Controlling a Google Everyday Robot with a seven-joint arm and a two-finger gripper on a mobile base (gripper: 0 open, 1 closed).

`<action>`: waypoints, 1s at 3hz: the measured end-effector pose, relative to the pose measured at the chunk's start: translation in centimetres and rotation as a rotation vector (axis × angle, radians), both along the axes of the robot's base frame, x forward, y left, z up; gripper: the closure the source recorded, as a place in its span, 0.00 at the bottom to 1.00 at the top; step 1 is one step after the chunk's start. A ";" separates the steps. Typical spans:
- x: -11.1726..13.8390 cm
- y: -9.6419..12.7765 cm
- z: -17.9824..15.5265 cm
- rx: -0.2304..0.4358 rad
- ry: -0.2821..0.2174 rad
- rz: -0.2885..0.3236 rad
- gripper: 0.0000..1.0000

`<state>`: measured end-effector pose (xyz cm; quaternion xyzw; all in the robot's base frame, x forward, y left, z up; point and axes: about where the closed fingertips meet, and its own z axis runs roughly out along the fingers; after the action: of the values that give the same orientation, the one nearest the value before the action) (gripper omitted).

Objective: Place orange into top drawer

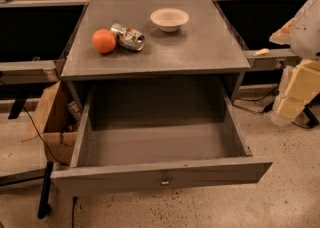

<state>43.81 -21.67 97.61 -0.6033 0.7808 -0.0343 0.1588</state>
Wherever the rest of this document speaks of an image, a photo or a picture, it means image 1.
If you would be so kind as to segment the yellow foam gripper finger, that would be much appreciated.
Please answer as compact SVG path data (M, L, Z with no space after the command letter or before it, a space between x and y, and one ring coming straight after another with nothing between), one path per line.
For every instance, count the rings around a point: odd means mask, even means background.
M286 66L274 100L271 121L278 126L293 122L320 93L320 61L303 59L295 67Z
M290 19L280 29L278 29L276 32L274 32L270 36L269 41L271 43L275 43L278 45L289 45L290 44L290 32L291 32L291 27L292 27L293 23L294 23L294 18Z

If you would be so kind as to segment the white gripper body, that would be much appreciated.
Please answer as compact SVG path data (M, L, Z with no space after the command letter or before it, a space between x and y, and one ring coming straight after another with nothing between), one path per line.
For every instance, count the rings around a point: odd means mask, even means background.
M320 0L307 0L296 13L290 49L303 59L320 59Z

